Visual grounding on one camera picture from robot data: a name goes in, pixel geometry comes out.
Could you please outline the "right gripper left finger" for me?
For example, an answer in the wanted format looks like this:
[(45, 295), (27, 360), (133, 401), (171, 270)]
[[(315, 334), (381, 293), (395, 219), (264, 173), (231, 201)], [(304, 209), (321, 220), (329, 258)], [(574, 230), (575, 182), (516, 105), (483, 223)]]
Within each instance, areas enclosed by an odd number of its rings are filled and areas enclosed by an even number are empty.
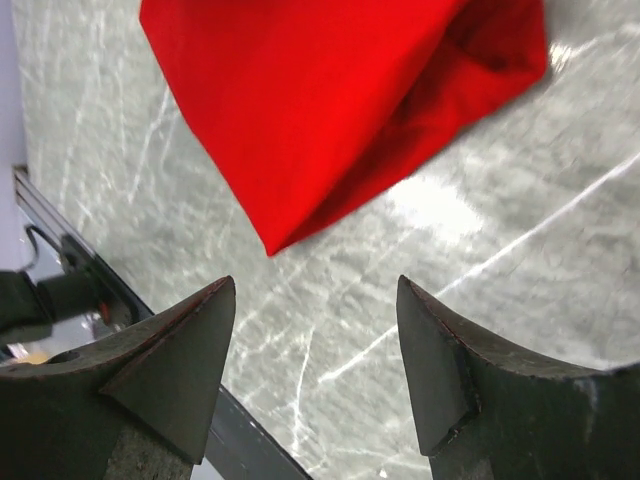
[(1, 370), (5, 479), (187, 479), (205, 453), (235, 318), (223, 277), (118, 333)]

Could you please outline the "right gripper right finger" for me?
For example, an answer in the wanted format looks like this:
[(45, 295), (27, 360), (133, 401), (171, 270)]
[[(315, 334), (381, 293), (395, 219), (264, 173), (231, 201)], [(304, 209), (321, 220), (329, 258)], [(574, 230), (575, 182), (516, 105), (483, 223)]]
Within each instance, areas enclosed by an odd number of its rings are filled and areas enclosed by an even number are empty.
[(635, 479), (639, 368), (515, 344), (406, 277), (397, 326), (420, 453), (436, 479)]

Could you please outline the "bright red t-shirt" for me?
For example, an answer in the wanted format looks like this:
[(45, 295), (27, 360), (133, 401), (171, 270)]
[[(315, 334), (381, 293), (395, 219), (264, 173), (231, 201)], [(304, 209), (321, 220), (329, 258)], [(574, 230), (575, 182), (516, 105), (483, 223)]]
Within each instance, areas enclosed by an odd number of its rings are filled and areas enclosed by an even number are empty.
[(145, 1), (139, 19), (269, 255), (403, 180), (548, 67), (540, 1)]

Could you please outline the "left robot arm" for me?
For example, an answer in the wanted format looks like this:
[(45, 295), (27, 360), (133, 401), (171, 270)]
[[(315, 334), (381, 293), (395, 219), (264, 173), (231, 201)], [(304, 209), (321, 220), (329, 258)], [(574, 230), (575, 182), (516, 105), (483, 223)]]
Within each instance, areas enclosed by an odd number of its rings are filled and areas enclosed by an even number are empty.
[(88, 270), (36, 283), (24, 271), (1, 272), (1, 347), (47, 338), (53, 325), (105, 302), (106, 287)]

